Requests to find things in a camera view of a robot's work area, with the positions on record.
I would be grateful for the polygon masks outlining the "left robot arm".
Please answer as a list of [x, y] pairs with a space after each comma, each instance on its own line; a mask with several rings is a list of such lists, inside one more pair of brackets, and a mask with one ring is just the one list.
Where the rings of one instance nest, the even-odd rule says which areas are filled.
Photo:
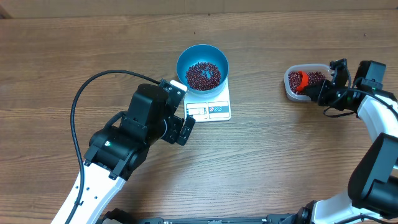
[[195, 119], [175, 112], [188, 88], [175, 80], [140, 84], [127, 111], [94, 133], [67, 199], [54, 223], [96, 223], [113, 197], [145, 160], [158, 139], [185, 145]]

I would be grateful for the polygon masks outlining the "red measuring scoop blue handle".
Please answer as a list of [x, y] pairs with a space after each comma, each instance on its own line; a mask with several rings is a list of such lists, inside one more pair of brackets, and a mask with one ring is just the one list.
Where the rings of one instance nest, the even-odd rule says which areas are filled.
[[303, 72], [303, 71], [299, 71], [299, 74], [301, 74], [302, 76], [302, 81], [300, 82], [300, 84], [298, 85], [298, 87], [296, 88], [296, 90], [298, 92], [303, 92], [304, 88], [306, 86], [308, 86], [308, 82], [309, 82], [309, 77], [308, 74]]

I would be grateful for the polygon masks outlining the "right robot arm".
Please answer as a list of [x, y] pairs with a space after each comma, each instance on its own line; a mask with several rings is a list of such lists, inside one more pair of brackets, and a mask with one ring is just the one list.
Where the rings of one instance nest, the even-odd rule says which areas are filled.
[[293, 100], [304, 96], [339, 116], [355, 115], [366, 126], [372, 144], [349, 179], [346, 191], [312, 201], [284, 223], [392, 223], [397, 218], [397, 98], [384, 91], [386, 65], [363, 60], [352, 77], [346, 59], [330, 62], [331, 78], [294, 68], [285, 87]]

